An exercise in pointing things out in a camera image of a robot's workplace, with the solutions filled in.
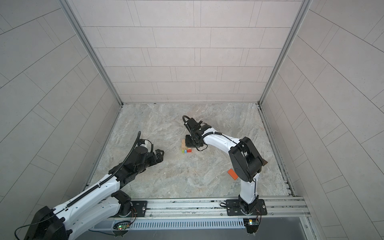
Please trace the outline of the orange wood block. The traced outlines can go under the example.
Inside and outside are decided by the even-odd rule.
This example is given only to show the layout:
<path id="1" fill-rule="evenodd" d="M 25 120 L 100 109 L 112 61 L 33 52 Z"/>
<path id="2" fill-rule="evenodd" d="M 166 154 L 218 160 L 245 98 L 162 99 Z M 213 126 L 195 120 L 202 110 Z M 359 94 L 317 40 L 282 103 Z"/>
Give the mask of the orange wood block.
<path id="1" fill-rule="evenodd" d="M 229 169 L 228 170 L 228 174 L 231 176 L 231 178 L 236 181 L 239 177 L 238 175 L 235 173 L 235 171 L 233 169 Z"/>

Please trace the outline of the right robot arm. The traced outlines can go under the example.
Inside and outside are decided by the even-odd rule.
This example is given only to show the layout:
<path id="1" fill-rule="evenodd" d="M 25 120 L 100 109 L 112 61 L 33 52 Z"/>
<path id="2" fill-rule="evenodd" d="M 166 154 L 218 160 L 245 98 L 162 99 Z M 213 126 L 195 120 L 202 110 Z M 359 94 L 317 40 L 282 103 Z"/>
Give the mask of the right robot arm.
<path id="1" fill-rule="evenodd" d="M 186 135 L 185 140 L 188 148 L 198 150 L 200 147 L 211 145 L 229 155 L 233 170 L 241 179 L 240 208 L 244 214 L 252 214 L 258 203 L 258 178 L 262 167 L 268 163 L 262 158 L 252 140 L 248 137 L 237 139 L 227 136 L 188 116 L 182 116 L 182 119 L 190 133 Z"/>

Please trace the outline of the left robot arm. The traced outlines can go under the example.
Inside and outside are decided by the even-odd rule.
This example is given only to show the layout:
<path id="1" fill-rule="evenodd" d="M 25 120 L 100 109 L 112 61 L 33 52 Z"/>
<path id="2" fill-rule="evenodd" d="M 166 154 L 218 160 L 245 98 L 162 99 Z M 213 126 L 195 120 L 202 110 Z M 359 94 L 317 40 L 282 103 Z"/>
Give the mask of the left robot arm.
<path id="1" fill-rule="evenodd" d="M 25 239 L 74 240 L 109 217 L 129 215 L 131 198 L 122 188 L 163 160 L 162 150 L 148 150 L 144 145 L 131 149 L 121 163 L 87 190 L 53 209 L 38 210 Z"/>

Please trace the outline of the left controller board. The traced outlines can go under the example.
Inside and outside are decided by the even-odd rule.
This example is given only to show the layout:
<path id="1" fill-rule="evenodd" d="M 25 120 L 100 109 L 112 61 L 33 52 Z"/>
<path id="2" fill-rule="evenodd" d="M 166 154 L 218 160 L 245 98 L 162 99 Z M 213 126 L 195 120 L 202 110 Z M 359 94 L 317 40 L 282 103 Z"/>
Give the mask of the left controller board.
<path id="1" fill-rule="evenodd" d="M 113 226 L 114 231 L 128 231 L 131 227 L 131 221 L 121 221 L 118 223 L 115 223 Z"/>

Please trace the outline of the controller board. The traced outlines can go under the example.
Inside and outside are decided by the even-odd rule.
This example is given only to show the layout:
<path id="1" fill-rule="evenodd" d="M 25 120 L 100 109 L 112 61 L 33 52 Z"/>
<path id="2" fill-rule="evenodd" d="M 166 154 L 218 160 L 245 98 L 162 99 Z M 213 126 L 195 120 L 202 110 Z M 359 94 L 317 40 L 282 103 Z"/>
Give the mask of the controller board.
<path id="1" fill-rule="evenodd" d="M 113 226 L 114 231 L 128 231 L 131 227 L 131 221 L 121 221 L 118 223 L 115 223 Z"/>
<path id="2" fill-rule="evenodd" d="M 248 234 L 255 234 L 260 226 L 259 219 L 243 219 L 244 226 Z"/>

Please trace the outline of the right controller board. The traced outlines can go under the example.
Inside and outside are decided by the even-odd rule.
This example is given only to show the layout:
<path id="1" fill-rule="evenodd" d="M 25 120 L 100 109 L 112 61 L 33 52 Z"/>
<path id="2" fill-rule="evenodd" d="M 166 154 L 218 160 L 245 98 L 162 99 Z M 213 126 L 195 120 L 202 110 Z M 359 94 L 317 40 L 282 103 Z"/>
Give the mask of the right controller board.
<path id="1" fill-rule="evenodd" d="M 260 226 L 259 219 L 243 219 L 244 226 L 248 234 L 255 234 Z"/>

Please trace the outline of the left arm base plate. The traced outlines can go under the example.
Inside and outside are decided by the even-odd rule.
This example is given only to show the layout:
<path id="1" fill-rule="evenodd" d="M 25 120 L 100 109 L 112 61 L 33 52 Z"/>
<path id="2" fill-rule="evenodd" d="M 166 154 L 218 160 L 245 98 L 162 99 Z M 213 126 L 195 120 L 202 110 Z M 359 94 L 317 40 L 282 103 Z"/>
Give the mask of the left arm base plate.
<path id="1" fill-rule="evenodd" d="M 131 201 L 121 207 L 114 218 L 141 218 L 145 216 L 147 201 Z"/>

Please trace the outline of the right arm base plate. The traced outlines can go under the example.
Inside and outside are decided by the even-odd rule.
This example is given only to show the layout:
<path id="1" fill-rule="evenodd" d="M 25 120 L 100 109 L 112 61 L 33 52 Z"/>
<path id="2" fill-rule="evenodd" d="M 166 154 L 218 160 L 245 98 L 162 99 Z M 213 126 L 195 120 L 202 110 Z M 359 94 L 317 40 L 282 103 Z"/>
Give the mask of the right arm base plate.
<path id="1" fill-rule="evenodd" d="M 247 204 L 242 199 L 226 200 L 222 205 L 228 216 L 266 216 L 268 214 L 265 201 L 256 199 Z"/>

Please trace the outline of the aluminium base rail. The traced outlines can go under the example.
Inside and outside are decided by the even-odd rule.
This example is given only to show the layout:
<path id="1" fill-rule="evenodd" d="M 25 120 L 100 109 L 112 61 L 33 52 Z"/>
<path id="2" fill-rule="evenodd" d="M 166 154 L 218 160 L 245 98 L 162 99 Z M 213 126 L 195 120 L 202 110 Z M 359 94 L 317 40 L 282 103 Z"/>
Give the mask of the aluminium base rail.
<path id="1" fill-rule="evenodd" d="M 222 219 L 222 218 L 268 218 L 268 217 L 308 217 L 310 211 L 301 197 L 261 197 L 265 201 L 266 216 L 228 216 L 222 207 L 226 200 L 237 198 L 195 198 L 195 199 L 137 199 L 147 201 L 147 210 L 141 218 L 114 218 L 119 212 L 116 199 L 103 200 L 94 207 L 97 214 L 106 214 L 100 221 L 108 218 L 123 221 L 160 220 L 160 219 Z"/>

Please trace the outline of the aluminium right corner post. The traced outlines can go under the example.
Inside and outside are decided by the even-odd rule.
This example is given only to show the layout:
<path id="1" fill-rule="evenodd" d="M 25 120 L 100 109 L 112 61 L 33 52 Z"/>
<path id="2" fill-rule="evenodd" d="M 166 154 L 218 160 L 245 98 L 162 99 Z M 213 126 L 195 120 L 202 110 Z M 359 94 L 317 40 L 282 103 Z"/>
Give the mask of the aluminium right corner post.
<path id="1" fill-rule="evenodd" d="M 312 1 L 310 1 L 310 0 L 304 0 L 302 2 L 302 4 L 301 4 L 300 8 L 299 8 L 297 16 L 296 16 L 296 18 L 295 18 L 295 20 L 293 22 L 293 25 L 292 25 L 292 27 L 291 27 L 291 29 L 289 31 L 287 39 L 286 39 L 286 41 L 285 41 L 285 43 L 283 45 L 281 53 L 279 54 L 277 62 L 275 64 L 275 66 L 274 66 L 274 68 L 272 70 L 272 73 L 270 75 L 270 78 L 269 78 L 269 80 L 267 82 L 266 88 L 264 89 L 264 91 L 262 93 L 261 99 L 259 101 L 259 106 L 260 107 L 266 101 L 266 98 L 267 98 L 267 96 L 269 94 L 269 91 L 272 88 L 272 85 L 273 85 L 273 83 L 274 83 L 274 81 L 275 81 L 275 79 L 276 79 L 276 77 L 277 77 L 277 75 L 279 73 L 279 70 L 280 70 L 280 68 L 281 68 L 281 66 L 282 66 L 282 64 L 283 64 L 283 62 L 284 62 L 284 60 L 285 60 L 285 58 L 286 58 L 286 56 L 288 54 L 288 51 L 289 51 L 289 49 L 290 49 L 290 47 L 291 47 L 291 45 L 292 45 L 292 43 L 293 43 L 293 41 L 294 41 L 298 31 L 300 29 L 300 26 L 301 26 L 301 24 L 302 24 L 302 22 L 303 22 L 303 20 L 304 20 L 304 18 L 306 16 L 306 14 L 307 14 L 309 8 L 310 8 L 311 3 L 312 3 Z"/>

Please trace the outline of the aluminium corner post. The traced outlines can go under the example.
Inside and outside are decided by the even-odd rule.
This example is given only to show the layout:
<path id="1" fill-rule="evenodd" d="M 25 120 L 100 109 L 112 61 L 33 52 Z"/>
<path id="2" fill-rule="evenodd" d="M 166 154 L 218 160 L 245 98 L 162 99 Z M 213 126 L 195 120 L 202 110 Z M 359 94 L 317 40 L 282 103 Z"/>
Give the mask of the aluminium corner post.
<path id="1" fill-rule="evenodd" d="M 115 87 L 113 86 L 111 79 L 109 78 L 107 72 L 105 71 L 105 68 L 102 66 L 102 62 L 98 58 L 94 48 L 92 47 L 90 41 L 88 40 L 84 30 L 82 29 L 82 27 L 80 25 L 80 22 L 77 20 L 73 10 L 71 9 L 69 2 L 65 1 L 65 0 L 58 0 L 58 3 L 60 5 L 60 7 L 62 8 L 65 16 L 67 17 L 68 21 L 70 22 L 71 26 L 73 27 L 75 33 L 77 34 L 83 47 L 87 51 L 91 61 L 95 65 L 99 74 L 101 75 L 102 79 L 106 82 L 106 84 L 110 88 L 111 92 L 115 96 L 116 100 L 118 101 L 119 105 L 122 107 L 124 104 L 123 104 L 119 94 L 117 93 Z"/>
<path id="2" fill-rule="evenodd" d="M 275 79 L 276 79 L 276 77 L 277 77 L 277 75 L 279 73 L 279 70 L 280 70 L 280 68 L 281 68 L 281 66 L 282 66 L 282 64 L 283 64 L 283 62 L 284 62 L 284 60 L 285 60 L 285 58 L 286 58 L 286 56 L 288 54 L 288 51 L 289 51 L 289 49 L 290 49 L 290 47 L 291 47 L 291 45 L 292 45 L 292 43 L 293 43 L 293 41 L 294 41 L 298 31 L 300 29 L 300 26 L 301 26 L 301 24 L 302 24 L 302 22 L 303 22 L 303 20 L 304 20 L 304 18 L 306 16 L 306 14 L 307 14 L 309 8 L 310 8 L 311 3 L 312 3 L 312 1 L 310 1 L 310 0 L 304 0 L 302 2 L 302 4 L 301 4 L 300 8 L 299 8 L 297 16 L 296 16 L 296 18 L 295 18 L 295 20 L 293 22 L 293 25 L 292 25 L 292 27 L 291 27 L 291 29 L 289 31 L 287 39 L 286 39 L 286 41 L 285 41 L 285 43 L 283 45 L 281 53 L 279 54 L 277 62 L 275 64 L 275 66 L 274 66 L 274 68 L 272 70 L 272 73 L 270 75 L 270 78 L 269 78 L 269 80 L 267 82 L 266 88 L 264 89 L 264 91 L 262 93 L 261 99 L 259 101 L 259 106 L 260 107 L 266 101 L 266 98 L 267 98 L 267 96 L 269 94 L 269 91 L 272 88 L 272 85 L 273 85 L 273 83 L 274 83 L 274 81 L 275 81 Z"/>

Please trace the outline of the aluminium left corner post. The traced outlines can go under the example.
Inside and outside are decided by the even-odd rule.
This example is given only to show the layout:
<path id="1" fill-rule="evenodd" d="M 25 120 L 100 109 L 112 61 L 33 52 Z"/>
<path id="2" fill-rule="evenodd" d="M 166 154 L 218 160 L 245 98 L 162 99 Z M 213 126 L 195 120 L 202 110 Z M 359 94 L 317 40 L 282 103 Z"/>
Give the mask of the aluminium left corner post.
<path id="1" fill-rule="evenodd" d="M 105 71 L 105 68 L 102 66 L 102 62 L 98 58 L 94 48 L 92 47 L 90 41 L 88 40 L 84 30 L 82 29 L 82 27 L 80 25 L 80 22 L 77 20 L 73 10 L 71 9 L 69 2 L 65 1 L 65 0 L 58 0 L 58 3 L 60 5 L 60 7 L 62 8 L 65 16 L 67 17 L 68 21 L 70 22 L 71 26 L 73 27 L 75 33 L 77 34 L 83 47 L 87 51 L 91 61 L 95 65 L 99 74 L 101 75 L 102 79 L 106 82 L 106 84 L 110 88 L 111 92 L 115 96 L 116 100 L 118 101 L 119 105 L 122 107 L 124 104 L 123 104 L 119 94 L 117 93 L 115 87 L 113 86 L 111 79 L 109 78 L 107 72 Z"/>

